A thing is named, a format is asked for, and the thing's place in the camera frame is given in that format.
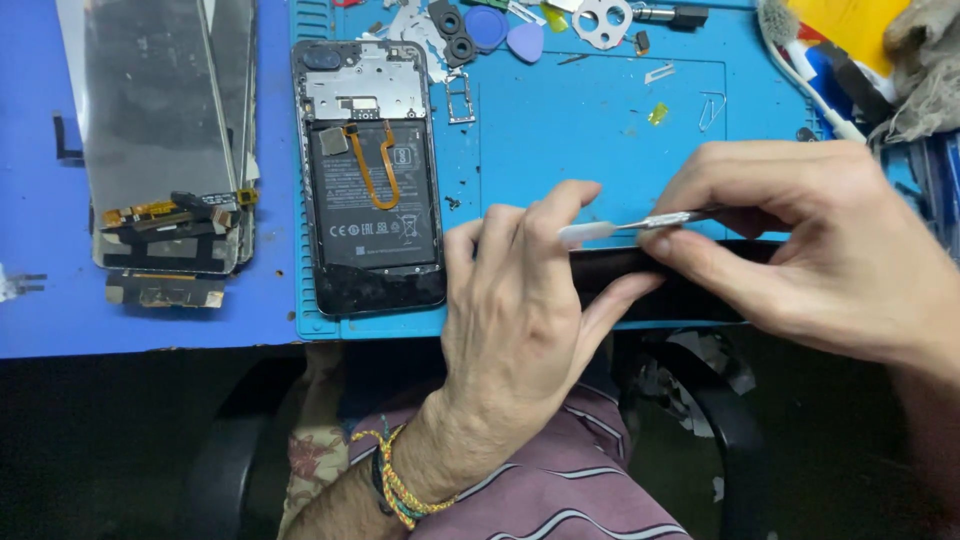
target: disassembled smartphone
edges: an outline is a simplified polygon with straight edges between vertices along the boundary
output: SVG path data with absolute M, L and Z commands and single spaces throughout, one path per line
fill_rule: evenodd
M 446 295 L 426 53 L 408 41 L 291 52 L 317 305 L 327 315 Z

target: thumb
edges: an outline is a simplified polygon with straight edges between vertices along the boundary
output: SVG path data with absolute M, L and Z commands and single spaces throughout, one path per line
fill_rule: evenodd
M 576 357 L 588 361 L 603 338 L 610 333 L 623 314 L 641 296 L 663 283 L 657 274 L 627 274 L 607 285 L 593 302 L 584 309 L 580 318 L 580 338 L 577 340 Z
M 776 290 L 770 267 L 734 255 L 687 229 L 645 231 L 637 243 L 659 262 L 721 297 L 741 312 Z

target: metal pry tool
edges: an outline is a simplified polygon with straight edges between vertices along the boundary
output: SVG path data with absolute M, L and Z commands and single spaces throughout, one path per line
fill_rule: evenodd
M 568 225 L 562 229 L 558 235 L 560 241 L 572 248 L 582 242 L 599 240 L 612 236 L 617 231 L 627 229 L 636 229 L 639 231 L 647 229 L 659 229 L 661 227 L 674 227 L 684 223 L 693 223 L 695 221 L 704 221 L 716 215 L 719 209 L 688 210 L 682 212 L 665 213 L 662 215 L 651 215 L 635 223 L 626 225 L 614 225 L 610 221 L 597 221 L 594 223 L 584 223 L 582 225 Z

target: blue silicone repair mat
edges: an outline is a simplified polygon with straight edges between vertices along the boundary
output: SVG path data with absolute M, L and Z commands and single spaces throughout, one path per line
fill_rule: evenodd
M 480 217 L 487 206 L 527 206 L 557 182 L 589 179 L 603 184 L 600 197 L 578 221 L 635 221 L 650 211 L 670 177 L 701 143 L 711 140 L 790 139 L 809 127 L 819 134 L 803 96 L 768 60 L 758 38 L 752 0 L 712 0 L 707 25 L 693 33 L 634 23 L 628 36 L 645 30 L 650 53 L 639 58 L 629 40 L 608 51 L 594 49 L 573 28 L 545 30 L 542 58 L 524 63 L 506 49 L 480 55 L 465 66 L 477 121 L 449 125 L 443 84 L 430 87 L 441 217 L 448 230 Z M 467 6 L 460 5 L 461 12 Z M 531 8 L 540 14 L 540 8 Z M 375 22 L 390 24 L 396 7 L 380 0 L 333 9 L 326 2 L 292 0 L 292 42 L 354 39 Z M 508 14 L 512 26 L 519 18 Z M 586 58 L 561 64 L 576 55 Z M 644 75 L 673 63 L 676 73 L 644 83 Z M 699 129 L 708 99 L 727 105 L 705 132 Z M 293 96 L 290 98 L 293 107 Z M 668 112 L 659 125 L 648 121 L 657 104 Z M 300 177 L 296 178 L 297 193 Z M 365 339 L 439 335 L 445 307 L 351 317 L 325 317 L 317 309 L 310 249 L 299 197 L 297 329 L 305 339 Z M 715 238 L 729 231 L 715 222 L 698 224 Z M 601 245 L 629 245 L 629 234 Z M 630 323 L 629 328 L 698 324 Z

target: phone battery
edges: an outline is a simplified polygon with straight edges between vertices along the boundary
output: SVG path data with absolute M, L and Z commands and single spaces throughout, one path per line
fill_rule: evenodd
M 320 142 L 323 128 L 311 131 L 314 199 L 325 264 L 371 270 L 437 262 L 422 126 L 418 120 L 390 123 L 395 143 L 386 151 L 400 200 L 389 210 L 373 205 L 352 142 L 346 152 L 324 156 Z M 390 202 L 393 191 L 380 151 L 387 139 L 383 122 L 358 121 L 357 127 L 377 199 Z

